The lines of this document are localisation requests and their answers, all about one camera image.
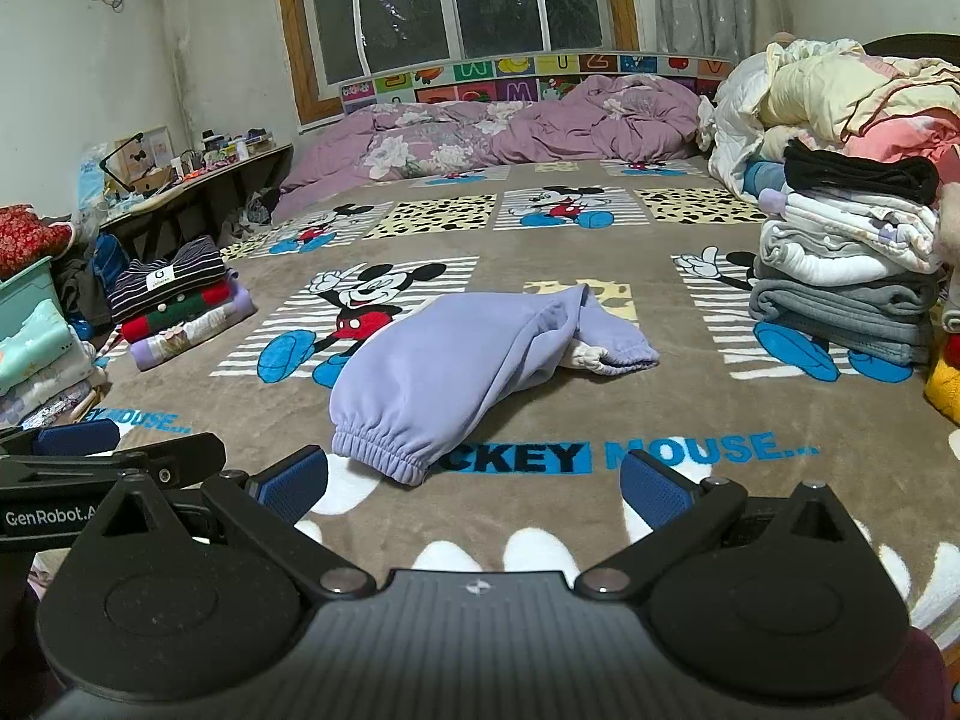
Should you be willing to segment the lavender floral folded garment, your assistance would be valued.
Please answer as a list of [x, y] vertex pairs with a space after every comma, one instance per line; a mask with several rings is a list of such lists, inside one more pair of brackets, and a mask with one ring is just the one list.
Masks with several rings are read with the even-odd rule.
[[249, 291], [242, 284], [235, 283], [235, 294], [224, 304], [213, 307], [203, 316], [187, 322], [178, 323], [167, 330], [161, 330], [153, 337], [135, 341], [130, 346], [130, 356], [140, 372], [155, 369], [185, 351], [199, 346], [228, 328], [235, 327], [256, 312]]

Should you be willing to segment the Mickey Mouse brown blanket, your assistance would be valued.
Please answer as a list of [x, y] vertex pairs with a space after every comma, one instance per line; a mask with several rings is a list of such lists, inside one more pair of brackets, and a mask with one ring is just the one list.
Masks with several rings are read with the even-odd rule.
[[958, 433], [924, 394], [939, 284], [700, 177], [532, 169], [366, 188], [236, 252], [254, 312], [149, 371], [106, 358], [128, 447], [306, 444], [299, 528], [368, 571], [582, 571], [643, 538], [628, 454], [764, 496], [835, 489], [910, 610], [958, 637]]

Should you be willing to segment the dark cluttered side table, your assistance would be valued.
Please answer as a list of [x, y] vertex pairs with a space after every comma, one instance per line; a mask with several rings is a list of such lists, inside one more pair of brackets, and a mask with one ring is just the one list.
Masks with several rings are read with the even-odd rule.
[[257, 195], [268, 210], [277, 204], [277, 190], [293, 158], [291, 145], [254, 154], [197, 179], [168, 188], [155, 197], [101, 224], [134, 259], [166, 257], [192, 239], [220, 237], [221, 227]]

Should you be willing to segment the grey folded clothes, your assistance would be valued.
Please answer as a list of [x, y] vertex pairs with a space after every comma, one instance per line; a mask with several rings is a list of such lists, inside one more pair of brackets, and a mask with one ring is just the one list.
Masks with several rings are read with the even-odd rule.
[[759, 322], [885, 359], [898, 366], [928, 364], [929, 312], [939, 289], [934, 277], [903, 273], [846, 286], [811, 286], [755, 260], [748, 310]]

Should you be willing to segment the cream bedding pile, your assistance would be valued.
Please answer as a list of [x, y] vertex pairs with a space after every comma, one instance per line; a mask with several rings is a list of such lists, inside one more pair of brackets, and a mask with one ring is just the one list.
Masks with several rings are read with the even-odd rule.
[[867, 54], [854, 41], [794, 41], [765, 50], [758, 117], [779, 138], [893, 163], [935, 164], [958, 145], [958, 68], [942, 59]]

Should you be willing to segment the teal storage bin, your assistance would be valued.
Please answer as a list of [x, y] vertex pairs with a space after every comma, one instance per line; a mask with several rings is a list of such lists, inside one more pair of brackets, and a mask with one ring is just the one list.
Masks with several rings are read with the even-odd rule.
[[44, 257], [16, 273], [0, 288], [0, 338], [4, 340], [18, 332], [37, 304], [48, 299], [55, 307], [60, 307], [55, 284], [53, 284], [50, 264], [52, 259]]

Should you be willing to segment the black striped folded sweater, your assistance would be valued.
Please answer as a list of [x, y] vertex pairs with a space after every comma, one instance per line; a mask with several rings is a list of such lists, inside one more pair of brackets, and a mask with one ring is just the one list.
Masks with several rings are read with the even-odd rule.
[[220, 249], [208, 236], [184, 244], [169, 260], [130, 265], [116, 278], [109, 293], [110, 318], [124, 323], [169, 304], [179, 294], [192, 293], [226, 278]]

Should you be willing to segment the black folded garment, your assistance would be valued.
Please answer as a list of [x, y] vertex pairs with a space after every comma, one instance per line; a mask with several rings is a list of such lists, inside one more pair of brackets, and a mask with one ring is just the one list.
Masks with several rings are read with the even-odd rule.
[[784, 148], [784, 174], [796, 190], [884, 193], [926, 206], [934, 203], [939, 187], [937, 167], [923, 156], [881, 163], [810, 149], [797, 138]]

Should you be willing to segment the red patterned cloth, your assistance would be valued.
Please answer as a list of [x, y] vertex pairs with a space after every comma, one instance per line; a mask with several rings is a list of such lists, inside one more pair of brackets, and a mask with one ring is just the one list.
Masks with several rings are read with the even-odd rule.
[[0, 280], [16, 277], [44, 257], [60, 257], [70, 249], [75, 231], [70, 221], [43, 220], [28, 205], [0, 210]]

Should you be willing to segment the lavender sweatpants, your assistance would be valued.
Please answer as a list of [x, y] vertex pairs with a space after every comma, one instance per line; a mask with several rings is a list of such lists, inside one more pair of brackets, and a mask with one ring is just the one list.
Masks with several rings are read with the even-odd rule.
[[404, 486], [423, 483], [493, 406], [556, 369], [619, 377], [658, 366], [640, 327], [589, 286], [451, 294], [379, 330], [332, 388], [332, 452]]

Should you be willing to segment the folded pastel clothes stack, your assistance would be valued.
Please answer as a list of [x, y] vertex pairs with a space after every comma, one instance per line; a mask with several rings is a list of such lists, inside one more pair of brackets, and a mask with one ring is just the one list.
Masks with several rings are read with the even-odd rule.
[[39, 302], [2, 340], [3, 426], [18, 426], [62, 401], [75, 405], [103, 388], [107, 377], [94, 356], [96, 349], [76, 335], [52, 299]]

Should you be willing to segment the window with wooden frame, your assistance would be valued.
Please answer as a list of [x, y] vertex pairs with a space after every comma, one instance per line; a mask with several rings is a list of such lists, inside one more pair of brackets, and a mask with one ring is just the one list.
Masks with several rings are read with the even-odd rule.
[[296, 114], [342, 114], [338, 85], [434, 60], [635, 50], [635, 0], [280, 0]]

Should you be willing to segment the red green folded sweater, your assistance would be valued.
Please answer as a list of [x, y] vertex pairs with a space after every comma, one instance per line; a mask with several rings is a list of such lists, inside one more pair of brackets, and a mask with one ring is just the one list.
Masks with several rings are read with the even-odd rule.
[[156, 333], [169, 330], [178, 323], [196, 319], [207, 310], [215, 309], [228, 301], [229, 296], [231, 296], [231, 281], [228, 278], [194, 293], [179, 294], [177, 298], [158, 305], [148, 314], [122, 323], [121, 337], [127, 343], [153, 337]]

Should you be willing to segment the white folded clothes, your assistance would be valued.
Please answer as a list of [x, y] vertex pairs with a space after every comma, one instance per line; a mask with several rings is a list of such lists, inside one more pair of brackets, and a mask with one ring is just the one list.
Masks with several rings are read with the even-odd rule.
[[765, 188], [758, 208], [763, 265], [818, 288], [872, 283], [905, 273], [930, 277], [944, 261], [935, 249], [939, 216], [896, 195]]

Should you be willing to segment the pink floral quilt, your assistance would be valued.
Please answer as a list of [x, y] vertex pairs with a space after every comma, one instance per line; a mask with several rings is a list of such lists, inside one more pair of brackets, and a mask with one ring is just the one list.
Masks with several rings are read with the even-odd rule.
[[592, 75], [540, 103], [373, 104], [319, 135], [281, 183], [272, 218], [375, 182], [501, 164], [681, 158], [695, 146], [699, 105], [691, 89], [647, 73]]

